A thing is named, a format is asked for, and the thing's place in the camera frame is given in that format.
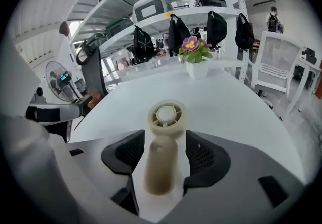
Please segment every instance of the table leg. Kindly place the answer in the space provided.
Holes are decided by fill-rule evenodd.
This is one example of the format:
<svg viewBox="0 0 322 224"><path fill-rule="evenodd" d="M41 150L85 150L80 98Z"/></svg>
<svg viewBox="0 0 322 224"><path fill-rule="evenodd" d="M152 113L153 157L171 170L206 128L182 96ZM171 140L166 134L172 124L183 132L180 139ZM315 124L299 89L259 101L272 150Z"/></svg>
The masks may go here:
<svg viewBox="0 0 322 224"><path fill-rule="evenodd" d="M304 100L302 100L302 102L298 105L298 111L299 112L301 112L303 110L303 102L308 101L309 96L313 93L314 88L316 87L316 83L317 83L319 75L320 75L320 72L315 73L315 77L314 77L313 83L312 83L312 85L310 87L310 90L308 91L308 94L305 96Z"/></svg>
<svg viewBox="0 0 322 224"><path fill-rule="evenodd" d="M304 68L304 73L301 79L301 82L295 92L295 95L293 97L293 100L291 101L291 103L288 105L287 109L285 110L285 112L283 113L283 115L281 116L281 120L284 120L288 114L291 112L291 110L293 109L293 107L295 106L295 103L297 102L298 98L300 98L300 95L304 89L306 80L308 78L308 73L310 72L310 67L308 65L305 66Z"/></svg>

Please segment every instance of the black backpack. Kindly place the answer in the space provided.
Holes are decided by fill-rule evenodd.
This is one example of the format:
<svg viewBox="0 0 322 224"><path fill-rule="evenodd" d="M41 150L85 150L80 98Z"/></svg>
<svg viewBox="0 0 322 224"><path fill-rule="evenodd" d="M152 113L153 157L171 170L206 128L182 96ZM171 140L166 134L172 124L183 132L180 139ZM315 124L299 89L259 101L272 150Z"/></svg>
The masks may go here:
<svg viewBox="0 0 322 224"><path fill-rule="evenodd" d="M134 56L138 62L147 62L155 56L154 46L150 35L138 26L135 26L133 43Z"/></svg>
<svg viewBox="0 0 322 224"><path fill-rule="evenodd" d="M215 48L227 36L227 22L224 17L209 11L207 21L207 43Z"/></svg>
<svg viewBox="0 0 322 224"><path fill-rule="evenodd" d="M268 19L268 30L276 31L277 23L278 23L277 17L270 13L270 17Z"/></svg>
<svg viewBox="0 0 322 224"><path fill-rule="evenodd" d="M241 13L237 21L236 44L243 50L249 49L254 43L254 35L251 25Z"/></svg>
<svg viewBox="0 0 322 224"><path fill-rule="evenodd" d="M171 14L171 20L169 25L169 48L175 54L179 53L179 48L181 47L183 40L187 37L190 37L190 32L184 22L177 17L175 14Z"/></svg>

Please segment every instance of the white chair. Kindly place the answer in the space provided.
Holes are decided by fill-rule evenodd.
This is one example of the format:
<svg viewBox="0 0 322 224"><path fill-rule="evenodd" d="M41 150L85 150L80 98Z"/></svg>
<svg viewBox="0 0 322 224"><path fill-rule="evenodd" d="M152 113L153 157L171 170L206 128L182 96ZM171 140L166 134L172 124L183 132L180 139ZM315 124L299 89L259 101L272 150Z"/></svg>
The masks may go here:
<svg viewBox="0 0 322 224"><path fill-rule="evenodd" d="M248 60L251 88L288 96L295 65L306 48L284 34L263 32L255 63Z"/></svg>

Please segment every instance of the person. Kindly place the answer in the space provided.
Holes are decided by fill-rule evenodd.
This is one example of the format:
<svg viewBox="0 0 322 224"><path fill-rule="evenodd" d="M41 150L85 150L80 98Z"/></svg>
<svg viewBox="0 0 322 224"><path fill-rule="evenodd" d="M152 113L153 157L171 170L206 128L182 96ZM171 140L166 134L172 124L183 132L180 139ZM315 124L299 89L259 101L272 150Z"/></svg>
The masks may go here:
<svg viewBox="0 0 322 224"><path fill-rule="evenodd" d="M281 32L283 33L283 26L277 18L277 8L271 7L271 12L266 16L266 24L269 32Z"/></svg>

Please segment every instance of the floor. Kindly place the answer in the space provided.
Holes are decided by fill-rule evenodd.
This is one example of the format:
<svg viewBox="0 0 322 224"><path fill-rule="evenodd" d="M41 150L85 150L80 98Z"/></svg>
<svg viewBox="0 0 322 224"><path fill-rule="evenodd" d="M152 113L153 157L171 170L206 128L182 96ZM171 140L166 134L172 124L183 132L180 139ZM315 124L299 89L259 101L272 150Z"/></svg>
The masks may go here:
<svg viewBox="0 0 322 224"><path fill-rule="evenodd" d="M273 112L278 118L292 100L298 84L299 81L292 80L288 98L285 98L282 94L269 93L266 95L266 99L273 104ZM307 93L308 90L304 89L299 101ZM322 134L322 100L319 100L315 95L311 95L302 112L299 112L295 106L288 117L281 122L294 141L308 181L312 181L320 169L322 160L321 137L319 137Z"/></svg>

